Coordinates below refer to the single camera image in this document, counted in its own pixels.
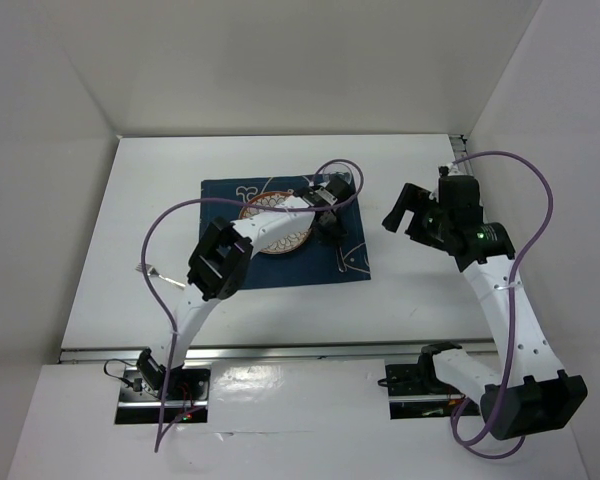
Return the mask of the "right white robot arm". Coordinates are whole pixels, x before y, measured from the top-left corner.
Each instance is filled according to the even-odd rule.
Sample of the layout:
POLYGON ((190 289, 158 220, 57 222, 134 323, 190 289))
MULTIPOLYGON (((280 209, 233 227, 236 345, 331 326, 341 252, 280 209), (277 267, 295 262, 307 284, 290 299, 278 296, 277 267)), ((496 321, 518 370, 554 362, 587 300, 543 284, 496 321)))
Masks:
POLYGON ((518 275, 520 254, 500 223, 484 219, 477 179, 442 176, 431 192, 407 183, 382 222, 394 232, 404 215, 413 241, 451 256, 471 286, 501 361, 494 371, 459 344, 421 350, 416 379, 428 392, 455 388, 476 404, 488 435, 509 440, 563 428, 588 395, 553 352, 518 275))

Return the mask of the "clear plastic cup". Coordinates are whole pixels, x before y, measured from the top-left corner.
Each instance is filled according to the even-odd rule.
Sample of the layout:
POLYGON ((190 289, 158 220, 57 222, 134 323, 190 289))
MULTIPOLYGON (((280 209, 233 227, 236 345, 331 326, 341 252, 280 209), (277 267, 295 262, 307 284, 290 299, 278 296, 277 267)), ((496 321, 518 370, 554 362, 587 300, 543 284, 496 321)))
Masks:
POLYGON ((323 173, 323 182, 325 184, 329 184, 329 183, 335 181, 336 179, 339 179, 342 182, 347 183, 348 185, 354 184, 353 174, 351 173, 350 170, 336 169, 334 171, 328 171, 328 172, 323 173))

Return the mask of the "silver table knife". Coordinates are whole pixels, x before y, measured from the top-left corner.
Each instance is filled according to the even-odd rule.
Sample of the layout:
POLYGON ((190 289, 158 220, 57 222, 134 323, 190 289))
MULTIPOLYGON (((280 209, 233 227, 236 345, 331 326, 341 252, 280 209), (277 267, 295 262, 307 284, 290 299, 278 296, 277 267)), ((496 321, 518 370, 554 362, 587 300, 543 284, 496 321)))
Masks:
POLYGON ((346 236, 341 236, 335 242, 336 263, 337 263, 338 271, 340 273, 347 272, 347 266, 346 266, 346 263, 344 260, 343 249, 342 249, 343 243, 345 240, 346 240, 346 236))

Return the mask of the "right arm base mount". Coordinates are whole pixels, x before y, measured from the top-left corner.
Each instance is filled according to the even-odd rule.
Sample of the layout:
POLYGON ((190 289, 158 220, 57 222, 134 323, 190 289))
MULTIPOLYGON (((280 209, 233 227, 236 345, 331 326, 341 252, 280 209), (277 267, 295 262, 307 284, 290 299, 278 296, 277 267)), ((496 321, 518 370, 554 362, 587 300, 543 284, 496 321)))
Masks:
POLYGON ((388 364, 377 385, 386 390, 392 420, 449 417, 465 396, 442 383, 434 372, 433 356, 460 349, 453 342, 424 346, 415 363, 388 364))

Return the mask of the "blue whale placemat cloth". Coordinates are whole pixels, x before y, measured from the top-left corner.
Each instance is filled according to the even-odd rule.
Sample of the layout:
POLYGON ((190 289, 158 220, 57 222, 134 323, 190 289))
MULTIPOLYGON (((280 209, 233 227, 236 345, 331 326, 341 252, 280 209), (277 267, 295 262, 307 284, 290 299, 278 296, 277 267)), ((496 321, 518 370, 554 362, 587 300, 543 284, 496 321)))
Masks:
MULTIPOLYGON (((241 203, 262 193, 282 191, 292 193, 309 184, 311 176, 281 176, 206 179, 201 182, 201 196, 207 201, 200 207, 200 228, 203 233, 211 220, 244 218, 244 208, 225 203, 215 203, 215 198, 225 198, 241 203)), ((353 202, 341 214, 347 230, 343 243, 346 273, 340 273, 336 263, 335 245, 324 245, 309 231, 308 238, 289 253, 272 255, 258 253, 250 263, 243 288, 267 289, 306 285, 340 284, 367 281, 371 278, 364 227, 359 203, 353 202)))

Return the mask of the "floral ceramic plate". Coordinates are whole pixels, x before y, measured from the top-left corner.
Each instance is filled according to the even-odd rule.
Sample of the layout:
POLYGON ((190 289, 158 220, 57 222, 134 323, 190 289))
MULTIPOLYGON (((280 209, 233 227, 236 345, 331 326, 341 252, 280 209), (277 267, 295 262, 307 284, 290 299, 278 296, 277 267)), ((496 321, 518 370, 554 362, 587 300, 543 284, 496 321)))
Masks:
POLYGON ((309 235, 313 212, 297 212, 309 205, 290 192, 274 191, 254 197, 244 208, 247 236, 259 253, 279 255, 298 248, 309 235))

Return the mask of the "silver fork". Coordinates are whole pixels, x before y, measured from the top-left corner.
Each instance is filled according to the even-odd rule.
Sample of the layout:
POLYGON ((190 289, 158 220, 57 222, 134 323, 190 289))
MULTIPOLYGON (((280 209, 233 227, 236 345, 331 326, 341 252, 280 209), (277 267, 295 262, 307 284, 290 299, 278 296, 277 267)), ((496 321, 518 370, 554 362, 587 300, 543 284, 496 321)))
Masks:
POLYGON ((135 270, 138 273, 141 273, 143 275, 145 275, 147 278, 150 279, 159 279, 163 282, 166 282, 180 290, 184 290, 186 285, 182 282, 179 282, 175 279, 172 279, 170 277, 164 276, 162 275, 155 266, 151 265, 151 264, 146 264, 145 266, 142 266, 141 263, 139 263, 136 267, 135 270))

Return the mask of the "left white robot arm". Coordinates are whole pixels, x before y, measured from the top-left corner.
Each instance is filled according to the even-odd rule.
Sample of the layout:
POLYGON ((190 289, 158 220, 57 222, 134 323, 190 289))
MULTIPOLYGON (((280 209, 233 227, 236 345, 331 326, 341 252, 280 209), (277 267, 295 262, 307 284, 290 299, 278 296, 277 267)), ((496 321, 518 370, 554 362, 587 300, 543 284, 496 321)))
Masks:
POLYGON ((144 273, 150 292, 167 314, 171 333, 166 341, 141 352, 137 369, 143 389, 156 399, 173 394, 195 336, 213 309, 242 288, 255 255, 290 234, 310 229, 340 237, 339 213, 358 194, 351 183, 334 176, 294 191, 274 207, 258 205, 250 217, 213 219, 188 260, 186 286, 175 309, 166 306, 144 273))

